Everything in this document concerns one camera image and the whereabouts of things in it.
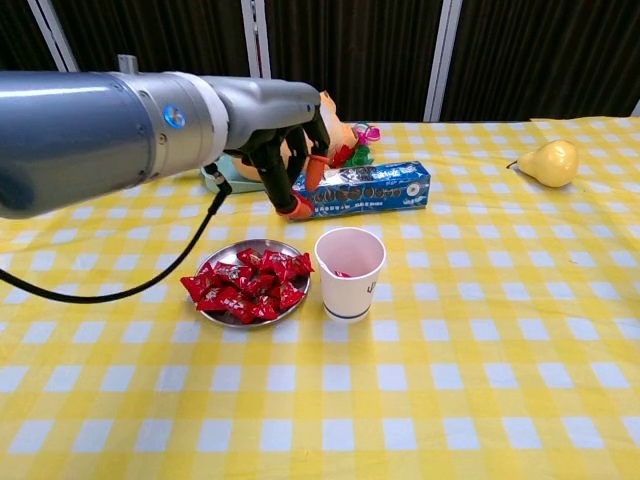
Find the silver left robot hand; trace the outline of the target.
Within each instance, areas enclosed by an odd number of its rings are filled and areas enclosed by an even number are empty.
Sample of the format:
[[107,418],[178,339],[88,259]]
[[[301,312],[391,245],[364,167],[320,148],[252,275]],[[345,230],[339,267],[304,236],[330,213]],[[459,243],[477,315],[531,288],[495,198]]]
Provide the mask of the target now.
[[211,77],[209,83],[228,113],[224,151],[256,169],[279,215],[311,217],[314,207],[293,184],[304,167],[328,160],[320,93],[306,83],[277,79]]

